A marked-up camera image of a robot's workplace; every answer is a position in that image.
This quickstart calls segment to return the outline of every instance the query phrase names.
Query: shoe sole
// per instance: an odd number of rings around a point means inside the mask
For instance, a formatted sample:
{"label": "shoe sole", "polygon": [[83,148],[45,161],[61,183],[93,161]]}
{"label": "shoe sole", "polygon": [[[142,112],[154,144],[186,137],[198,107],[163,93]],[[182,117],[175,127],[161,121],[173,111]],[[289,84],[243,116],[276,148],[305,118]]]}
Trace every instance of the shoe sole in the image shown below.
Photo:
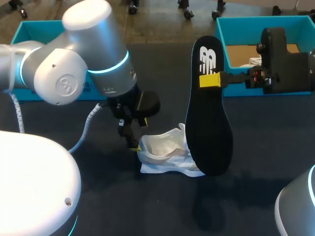
{"label": "shoe sole", "polygon": [[171,167],[171,166],[159,166],[159,165],[150,165],[150,164],[142,164],[141,166],[141,173],[144,174],[162,174],[169,171],[177,171],[181,172],[186,176],[189,177],[199,177],[204,176],[205,174],[201,171],[189,171],[189,170],[183,170],[179,167]]}
{"label": "shoe sole", "polygon": [[191,89],[186,116],[186,139],[191,156],[198,169],[209,176],[223,174],[230,165],[233,153],[233,135],[222,103],[222,88],[201,86],[200,72],[204,47],[215,53],[214,68],[209,74],[224,70],[224,54],[221,42],[213,36],[199,38],[191,55]]}

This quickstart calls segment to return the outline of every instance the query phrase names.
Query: black table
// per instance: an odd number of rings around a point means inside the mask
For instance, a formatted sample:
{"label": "black table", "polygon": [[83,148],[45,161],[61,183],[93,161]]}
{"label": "black table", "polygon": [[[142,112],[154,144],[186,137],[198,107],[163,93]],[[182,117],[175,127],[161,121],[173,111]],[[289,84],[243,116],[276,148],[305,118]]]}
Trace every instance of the black table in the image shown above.
{"label": "black table", "polygon": [[[140,86],[155,90],[161,100],[161,111],[148,119],[149,127],[135,124],[136,134],[177,127],[185,121],[189,101],[192,44],[128,47]],[[118,120],[108,109],[99,112],[73,155],[82,178],[73,235],[278,236],[278,193],[315,163],[315,97],[236,97],[223,102],[235,144],[229,171],[221,177],[139,173],[135,153],[117,133]],[[71,148],[94,105],[25,103],[25,130]],[[0,96],[0,110],[0,129],[18,131],[9,96]]]}

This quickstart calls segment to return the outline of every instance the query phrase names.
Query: turquoise bin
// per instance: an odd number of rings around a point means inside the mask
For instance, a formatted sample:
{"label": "turquoise bin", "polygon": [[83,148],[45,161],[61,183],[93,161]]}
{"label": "turquoise bin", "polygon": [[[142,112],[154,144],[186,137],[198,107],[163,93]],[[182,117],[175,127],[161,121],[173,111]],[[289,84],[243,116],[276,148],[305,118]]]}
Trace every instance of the turquoise bin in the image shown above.
{"label": "turquoise bin", "polygon": [[[264,28],[284,27],[288,44],[297,44],[300,52],[310,52],[315,48],[315,24],[309,16],[263,16],[218,18],[215,36],[224,50],[224,70],[232,74],[246,72],[248,67],[232,67],[226,46],[256,45],[260,42]],[[262,88],[246,89],[245,83],[229,85],[224,96],[262,96]],[[279,95],[311,94],[310,92],[281,93]]]}
{"label": "turquoise bin", "polygon": [[[47,44],[64,31],[61,21],[24,21],[21,22],[11,44],[34,40]],[[15,89],[19,101],[41,101],[42,99],[29,89]],[[78,100],[106,100],[101,95],[88,73],[82,94]]]}

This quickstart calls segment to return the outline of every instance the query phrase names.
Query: shoe insole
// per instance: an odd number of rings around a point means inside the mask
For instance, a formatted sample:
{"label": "shoe insole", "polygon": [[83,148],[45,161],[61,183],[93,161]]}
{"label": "shoe insole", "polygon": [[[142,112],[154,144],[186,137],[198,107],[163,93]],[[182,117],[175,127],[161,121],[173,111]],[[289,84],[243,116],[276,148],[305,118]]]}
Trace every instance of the shoe insole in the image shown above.
{"label": "shoe insole", "polygon": [[216,76],[202,80],[200,76],[223,70],[221,42],[213,36],[199,38],[191,55],[186,139],[197,167],[209,176],[221,175],[228,169],[233,152],[233,135],[222,103],[222,88],[214,86],[217,84]]}

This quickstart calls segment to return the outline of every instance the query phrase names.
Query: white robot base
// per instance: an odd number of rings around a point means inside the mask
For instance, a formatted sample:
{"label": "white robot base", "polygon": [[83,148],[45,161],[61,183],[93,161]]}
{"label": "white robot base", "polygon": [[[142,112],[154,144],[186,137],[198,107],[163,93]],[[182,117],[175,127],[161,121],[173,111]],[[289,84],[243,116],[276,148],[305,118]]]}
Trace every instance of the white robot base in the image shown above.
{"label": "white robot base", "polygon": [[71,235],[81,177],[70,153],[29,134],[0,131],[0,144],[0,236]]}
{"label": "white robot base", "polygon": [[275,220],[281,236],[315,235],[315,173],[313,166],[277,197]]}

